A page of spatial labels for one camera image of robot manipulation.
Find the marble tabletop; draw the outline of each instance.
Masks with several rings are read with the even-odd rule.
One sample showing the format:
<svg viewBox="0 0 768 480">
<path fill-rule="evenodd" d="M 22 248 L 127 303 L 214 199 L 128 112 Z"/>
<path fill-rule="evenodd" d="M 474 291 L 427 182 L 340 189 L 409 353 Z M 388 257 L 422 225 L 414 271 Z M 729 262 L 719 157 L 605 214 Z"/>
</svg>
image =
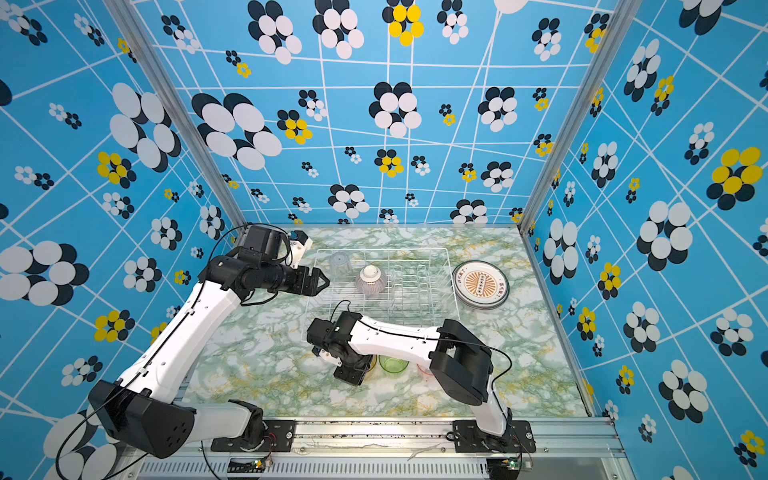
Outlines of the marble tabletop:
<svg viewBox="0 0 768 480">
<path fill-rule="evenodd" d="M 496 310 L 461 302 L 461 322 L 479 339 L 512 358 L 495 384 L 520 416 L 586 416 L 576 379 L 566 363 L 522 239 L 509 227 L 306 227 L 312 266 L 321 249 L 446 248 L 451 266 L 484 260 L 502 269 L 509 298 Z M 264 306 L 240 307 L 227 317 L 200 354 L 185 402 L 240 399 L 266 416 L 470 416 L 433 376 L 410 364 L 398 375 L 375 366 L 361 386 L 333 377 L 333 366 L 306 342 L 306 297 L 280 294 Z M 495 353 L 495 374 L 508 365 Z"/>
</svg>

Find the dish rack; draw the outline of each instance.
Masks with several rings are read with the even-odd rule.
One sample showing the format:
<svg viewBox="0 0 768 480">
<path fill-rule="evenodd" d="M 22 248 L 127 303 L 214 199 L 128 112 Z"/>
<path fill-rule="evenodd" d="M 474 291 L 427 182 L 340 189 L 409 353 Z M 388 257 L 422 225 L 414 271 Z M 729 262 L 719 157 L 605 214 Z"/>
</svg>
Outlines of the dish rack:
<svg viewBox="0 0 768 480">
<path fill-rule="evenodd" d="M 335 253 L 349 259 L 346 266 L 332 266 Z M 373 319 L 407 326 L 441 326 L 443 320 L 459 320 L 458 300 L 453 290 L 451 260 L 445 248 L 320 249 L 313 266 L 329 278 L 330 285 L 319 295 L 308 297 L 304 329 L 314 318 L 331 320 L 341 300 L 349 309 Z M 386 275 L 381 293 L 364 295 L 355 282 L 366 265 L 376 265 Z M 336 317 L 347 305 L 343 303 Z"/>
</svg>

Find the blue wall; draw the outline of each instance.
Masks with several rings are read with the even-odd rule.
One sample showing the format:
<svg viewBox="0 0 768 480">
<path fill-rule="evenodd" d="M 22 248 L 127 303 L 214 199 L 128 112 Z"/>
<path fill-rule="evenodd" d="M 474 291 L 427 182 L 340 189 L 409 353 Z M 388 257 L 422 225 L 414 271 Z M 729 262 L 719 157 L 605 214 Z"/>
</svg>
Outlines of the blue wall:
<svg viewBox="0 0 768 480">
<path fill-rule="evenodd" d="M 638 478 L 768 478 L 767 22 L 643 2 L 528 232 Z"/>
<path fill-rule="evenodd" d="M 0 477 L 43 478 L 94 383 L 187 298 L 218 202 L 100 2 L 0 8 Z M 74 437 L 71 480 L 114 450 L 95 425 Z"/>
<path fill-rule="evenodd" d="M 616 1 L 412 4 L 134 7 L 248 220 L 511 223 Z"/>
</svg>

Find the stack of plates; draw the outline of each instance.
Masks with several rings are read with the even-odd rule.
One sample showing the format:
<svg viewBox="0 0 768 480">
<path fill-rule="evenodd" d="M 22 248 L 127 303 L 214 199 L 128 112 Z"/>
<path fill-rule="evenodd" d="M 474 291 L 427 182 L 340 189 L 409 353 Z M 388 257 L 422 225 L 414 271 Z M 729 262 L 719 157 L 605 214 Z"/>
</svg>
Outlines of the stack of plates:
<svg viewBox="0 0 768 480">
<path fill-rule="evenodd" d="M 509 282 L 496 266 L 473 260 L 453 270 L 456 296 L 463 303 L 480 310 L 493 310 L 507 301 Z"/>
</svg>

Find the green glass bowl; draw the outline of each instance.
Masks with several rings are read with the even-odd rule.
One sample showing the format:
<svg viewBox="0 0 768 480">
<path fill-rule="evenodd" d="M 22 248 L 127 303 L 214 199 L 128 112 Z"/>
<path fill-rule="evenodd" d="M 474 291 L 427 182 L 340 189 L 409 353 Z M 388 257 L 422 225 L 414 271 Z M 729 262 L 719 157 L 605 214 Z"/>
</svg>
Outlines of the green glass bowl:
<svg viewBox="0 0 768 480">
<path fill-rule="evenodd" d="M 385 372 L 401 373 L 408 366 L 408 362 L 401 359 L 393 359 L 390 356 L 379 355 L 379 365 Z"/>
</svg>

